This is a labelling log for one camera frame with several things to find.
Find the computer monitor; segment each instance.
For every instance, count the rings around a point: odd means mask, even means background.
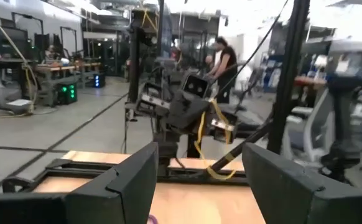
[[[19,49],[21,54],[25,58],[30,58],[30,44],[27,41],[27,31],[16,29],[16,28],[8,28],[3,27],[6,34],[11,38],[11,40],[15,43],[16,47]],[[0,54],[11,54],[17,55],[17,52],[12,48],[7,40],[7,37],[2,33],[0,29]]]

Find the person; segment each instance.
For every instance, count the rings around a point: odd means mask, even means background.
[[[46,60],[55,60],[57,59],[57,54],[55,52],[55,47],[50,45],[48,49],[45,51],[45,58]]]
[[[234,87],[235,78],[238,72],[236,65],[236,54],[234,49],[228,45],[223,37],[215,40],[214,47],[217,52],[221,51],[220,61],[207,73],[214,80],[217,80],[219,94],[217,96],[218,103],[230,103],[230,92]]]

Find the dark hair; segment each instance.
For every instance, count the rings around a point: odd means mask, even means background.
[[[227,41],[226,41],[223,37],[217,37],[217,38],[216,38],[216,43],[222,44],[222,45],[224,45],[225,47],[228,46]]]

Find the black frame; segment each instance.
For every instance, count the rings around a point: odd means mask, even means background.
[[[12,21],[14,22],[15,27],[16,27],[15,16],[22,16],[25,19],[33,19],[33,20],[40,22],[40,32],[41,32],[42,36],[44,36],[44,22],[42,19],[38,19],[34,16],[30,16],[30,15],[26,15],[26,14],[22,14],[22,13],[18,13],[18,12],[11,12],[11,18],[12,18]],[[45,55],[44,42],[42,42],[42,45],[43,45],[43,49],[40,50],[40,53],[41,53],[41,55]]]
[[[282,64],[281,77],[277,86],[276,102],[273,109],[273,125],[268,135],[267,149],[276,154],[281,153],[286,118],[292,106],[292,89],[294,78],[297,75],[297,66],[299,64],[309,8],[310,0],[294,0],[289,29],[287,31],[285,59]]]
[[[94,179],[115,165],[116,164],[104,162],[78,162],[69,159],[54,159],[51,164],[33,180],[20,177],[6,178],[2,182],[2,191],[3,193],[33,192],[48,177]],[[163,171],[165,175],[157,177],[157,182],[159,183],[248,186],[245,173],[241,171],[237,171],[234,177],[227,181],[207,177],[191,178],[189,176],[201,172],[201,169],[166,167]],[[229,170],[220,171],[219,174],[229,175],[230,172]]]
[[[75,29],[72,29],[70,27],[64,27],[64,26],[60,26],[59,29],[61,30],[61,33],[60,33],[60,38],[61,38],[61,44],[62,44],[62,48],[64,49],[63,47],[63,30],[69,30],[73,33],[73,36],[75,37],[75,52],[77,52],[77,30]]]

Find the wooden board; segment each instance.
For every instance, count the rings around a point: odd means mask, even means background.
[[[295,85],[317,85],[324,86],[326,85],[326,80],[321,78],[310,78],[310,77],[296,77],[294,79]]]
[[[69,152],[63,158],[85,162],[120,163],[129,155],[98,152]],[[205,167],[199,159],[180,159],[188,168]],[[233,162],[228,168],[243,168]],[[89,179],[49,177],[36,192],[69,192]],[[249,187],[163,184],[156,185],[151,215],[159,224],[264,224]]]
[[[70,66],[50,66],[50,65],[38,65],[36,67],[36,70],[40,70],[40,71],[47,71],[47,70],[50,70],[52,72],[54,71],[60,71],[60,70],[73,70],[73,69],[76,69],[80,66],[83,66],[83,67],[97,67],[101,65],[100,63],[84,63],[84,64],[79,64],[79,65],[70,65]]]

